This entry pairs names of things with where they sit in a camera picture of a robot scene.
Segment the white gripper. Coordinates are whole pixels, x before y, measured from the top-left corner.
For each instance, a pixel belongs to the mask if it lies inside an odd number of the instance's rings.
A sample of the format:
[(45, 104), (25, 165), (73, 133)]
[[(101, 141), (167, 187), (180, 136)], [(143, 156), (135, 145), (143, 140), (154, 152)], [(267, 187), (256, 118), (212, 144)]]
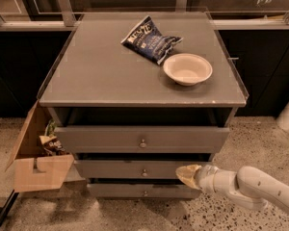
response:
[(204, 193), (219, 193), (232, 196), (237, 190), (236, 173), (214, 166), (189, 165), (175, 171), (180, 181), (191, 189)]

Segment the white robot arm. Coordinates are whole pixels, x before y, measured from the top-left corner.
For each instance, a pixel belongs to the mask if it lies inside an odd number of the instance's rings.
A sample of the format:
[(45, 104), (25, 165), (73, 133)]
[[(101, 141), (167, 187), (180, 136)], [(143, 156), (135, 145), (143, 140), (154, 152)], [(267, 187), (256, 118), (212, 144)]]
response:
[(192, 189), (221, 194), (251, 210), (263, 210), (271, 202), (289, 215), (289, 186), (256, 167), (229, 171), (211, 165), (189, 165), (175, 173)]

